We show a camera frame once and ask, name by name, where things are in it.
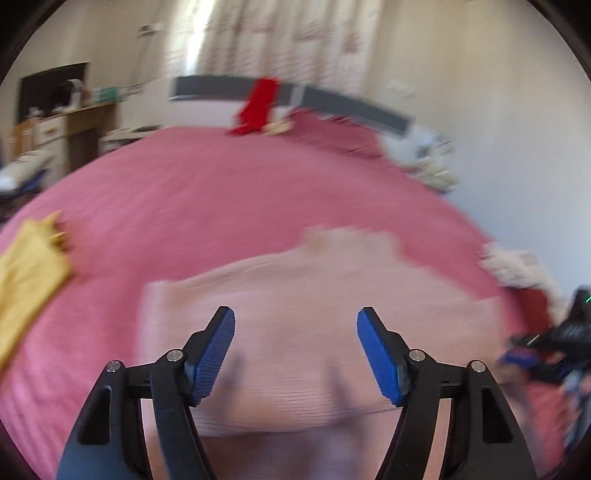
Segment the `white fluffy garment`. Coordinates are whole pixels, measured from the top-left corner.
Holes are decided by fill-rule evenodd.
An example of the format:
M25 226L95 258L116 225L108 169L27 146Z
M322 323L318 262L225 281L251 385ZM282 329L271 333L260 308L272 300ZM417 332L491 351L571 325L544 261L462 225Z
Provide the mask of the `white fluffy garment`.
M480 265L504 287L541 290L546 295L548 313L555 325L566 317L566 297L532 251L505 249L491 242L482 247Z

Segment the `grey headboard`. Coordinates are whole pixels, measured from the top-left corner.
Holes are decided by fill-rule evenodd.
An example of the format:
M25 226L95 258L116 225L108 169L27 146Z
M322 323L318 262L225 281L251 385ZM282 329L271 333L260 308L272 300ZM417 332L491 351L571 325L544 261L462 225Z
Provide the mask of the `grey headboard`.
M256 80L228 75L192 75L176 77L172 83L172 101L246 100ZM276 106L301 106L335 116L346 116L362 124L388 130L400 137L408 134L414 120L404 114L360 99L304 84L280 82Z

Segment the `pink bed cover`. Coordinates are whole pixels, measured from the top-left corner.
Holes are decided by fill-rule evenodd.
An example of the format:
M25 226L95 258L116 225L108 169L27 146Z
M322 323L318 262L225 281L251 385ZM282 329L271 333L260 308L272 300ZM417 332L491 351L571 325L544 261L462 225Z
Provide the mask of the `pink bed cover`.
M73 278L22 338L1 378L1 420L32 470L54 477L101 367L132 362L143 287L290 249L305 229L387 232L405 256L481 298L502 325L524 325L517 302L479 264L487 236L443 197L385 160L283 136L221 129L156 132L66 176L3 227L58 213Z

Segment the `black television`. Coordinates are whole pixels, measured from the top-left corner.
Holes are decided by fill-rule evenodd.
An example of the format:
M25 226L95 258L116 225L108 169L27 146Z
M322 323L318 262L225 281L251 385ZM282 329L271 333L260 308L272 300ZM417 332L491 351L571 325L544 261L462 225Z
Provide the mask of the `black television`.
M84 81L89 63L81 62L54 67L20 79L16 122L24 122L31 108L37 108L48 115L54 107L53 101L60 86L72 79Z

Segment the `pink knitted sweater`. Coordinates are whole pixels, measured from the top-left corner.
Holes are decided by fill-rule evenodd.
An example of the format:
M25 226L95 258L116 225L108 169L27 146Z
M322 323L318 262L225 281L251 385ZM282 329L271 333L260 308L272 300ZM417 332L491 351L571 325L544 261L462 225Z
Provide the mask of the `pink knitted sweater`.
M314 229L293 250L147 285L138 361L183 345L221 305L235 311L235 337L192 412L221 479L376 476L400 412L356 334L363 307L444 363L492 362L504 347L499 299L408 263L386 233Z

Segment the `wooden desk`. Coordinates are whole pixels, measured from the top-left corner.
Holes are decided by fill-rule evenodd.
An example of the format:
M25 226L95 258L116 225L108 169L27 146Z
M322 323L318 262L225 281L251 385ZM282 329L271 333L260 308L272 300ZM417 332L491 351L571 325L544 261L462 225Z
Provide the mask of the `wooden desk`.
M98 157L99 140L115 128L116 117L117 104L102 103L27 119L13 128L11 159L30 150L48 151L49 175L57 181Z

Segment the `white patterned curtain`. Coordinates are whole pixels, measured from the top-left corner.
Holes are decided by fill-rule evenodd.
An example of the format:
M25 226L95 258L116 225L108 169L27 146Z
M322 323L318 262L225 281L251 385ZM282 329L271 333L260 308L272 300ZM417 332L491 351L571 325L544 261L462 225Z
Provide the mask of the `white patterned curtain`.
M169 77L274 77L360 95L384 4L374 0L180 1Z

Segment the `pink pillow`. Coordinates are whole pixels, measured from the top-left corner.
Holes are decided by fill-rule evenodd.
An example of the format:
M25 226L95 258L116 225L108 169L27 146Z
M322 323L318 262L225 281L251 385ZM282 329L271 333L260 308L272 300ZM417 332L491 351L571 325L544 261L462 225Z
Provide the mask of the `pink pillow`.
M321 118L312 110L291 110L287 137L332 152L377 159L384 149L377 133L346 116Z

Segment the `yellow garment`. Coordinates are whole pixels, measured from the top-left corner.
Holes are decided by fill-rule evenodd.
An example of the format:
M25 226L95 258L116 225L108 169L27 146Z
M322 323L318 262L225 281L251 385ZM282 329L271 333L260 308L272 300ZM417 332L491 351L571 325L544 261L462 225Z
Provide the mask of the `yellow garment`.
M1 366L45 305L72 276L61 213L26 219L1 255Z

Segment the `red garment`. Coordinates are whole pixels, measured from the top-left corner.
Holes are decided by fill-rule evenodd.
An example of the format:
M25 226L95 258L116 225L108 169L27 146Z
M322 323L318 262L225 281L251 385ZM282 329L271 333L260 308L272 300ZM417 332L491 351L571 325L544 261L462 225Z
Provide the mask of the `red garment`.
M235 117L236 125L229 133L231 135L249 135L263 130L269 123L270 110L276 102L279 81L276 78L259 78L256 80L249 94L245 106Z

